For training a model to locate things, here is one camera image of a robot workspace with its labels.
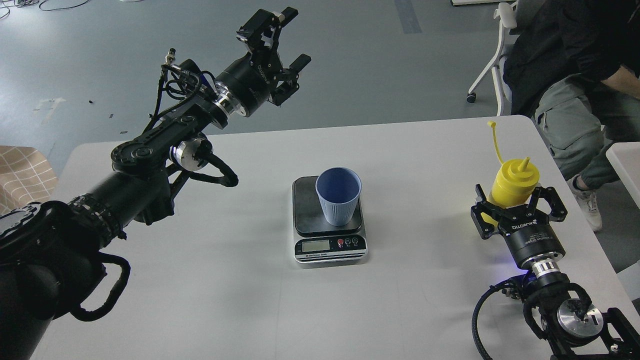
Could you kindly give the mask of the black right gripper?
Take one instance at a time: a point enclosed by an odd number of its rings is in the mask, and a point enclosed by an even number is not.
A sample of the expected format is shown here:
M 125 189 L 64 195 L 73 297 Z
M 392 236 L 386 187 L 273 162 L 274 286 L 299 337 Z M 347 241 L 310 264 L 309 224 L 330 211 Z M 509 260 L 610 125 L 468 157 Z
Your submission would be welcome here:
M 491 203 L 482 185 L 476 184 L 475 192 L 477 198 L 470 216 L 478 234 L 483 240 L 501 235 L 519 269 L 529 270 L 542 258 L 560 260 L 566 255 L 550 225 L 550 221 L 562 223 L 569 213 L 555 187 L 537 186 L 528 203 L 507 209 Z M 548 214 L 538 210 L 540 199 L 547 203 Z

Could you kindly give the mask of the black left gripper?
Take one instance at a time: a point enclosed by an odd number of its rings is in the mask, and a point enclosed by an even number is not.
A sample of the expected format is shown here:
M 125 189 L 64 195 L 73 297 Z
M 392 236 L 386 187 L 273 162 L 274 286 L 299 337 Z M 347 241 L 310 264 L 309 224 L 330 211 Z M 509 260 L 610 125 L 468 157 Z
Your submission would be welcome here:
M 294 7 L 279 13 L 259 9 L 237 31 L 247 54 L 220 73 L 220 87 L 237 101 L 235 111 L 243 117 L 251 116 L 265 102 L 279 107 L 299 90 L 300 73 L 312 58 L 300 54 L 289 68 L 283 68 L 278 55 L 282 29 L 298 14 Z

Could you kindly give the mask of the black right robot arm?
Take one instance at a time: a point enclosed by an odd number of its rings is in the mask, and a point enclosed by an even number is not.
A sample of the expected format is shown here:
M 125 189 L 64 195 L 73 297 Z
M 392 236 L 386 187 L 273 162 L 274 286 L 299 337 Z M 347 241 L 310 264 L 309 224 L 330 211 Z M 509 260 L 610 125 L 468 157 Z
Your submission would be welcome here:
M 478 331 L 478 317 L 485 301 L 497 292 L 522 303 L 525 323 L 535 336 L 546 341 L 553 360 L 637 360 L 639 334 L 621 310 L 596 308 L 582 286 L 560 271 L 565 255 L 551 222 L 568 214 L 553 187 L 537 186 L 530 200 L 509 208 L 488 201 L 482 187 L 471 218 L 482 239 L 499 234 L 523 275 L 491 285 L 471 315 L 471 335 L 479 355 L 489 360 Z

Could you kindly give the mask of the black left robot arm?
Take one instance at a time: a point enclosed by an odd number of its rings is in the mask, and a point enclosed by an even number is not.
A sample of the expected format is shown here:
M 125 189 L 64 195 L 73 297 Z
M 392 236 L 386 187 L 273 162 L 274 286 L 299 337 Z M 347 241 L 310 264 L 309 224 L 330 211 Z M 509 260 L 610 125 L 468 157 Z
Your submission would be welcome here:
M 121 256 L 103 253 L 126 239 L 132 221 L 151 225 L 174 215 L 188 180 L 227 188 L 238 176 L 213 152 L 203 130 L 227 126 L 232 114 L 251 116 L 298 89 L 311 57 L 283 66 L 282 30 L 298 15 L 259 9 L 237 31 L 247 53 L 218 76 L 190 59 L 161 67 L 154 113 L 144 131 L 110 153 L 112 173 L 70 202 L 31 202 L 1 217 L 1 358 L 28 360 L 51 321 L 70 314 L 96 321 L 115 307 L 130 278 Z

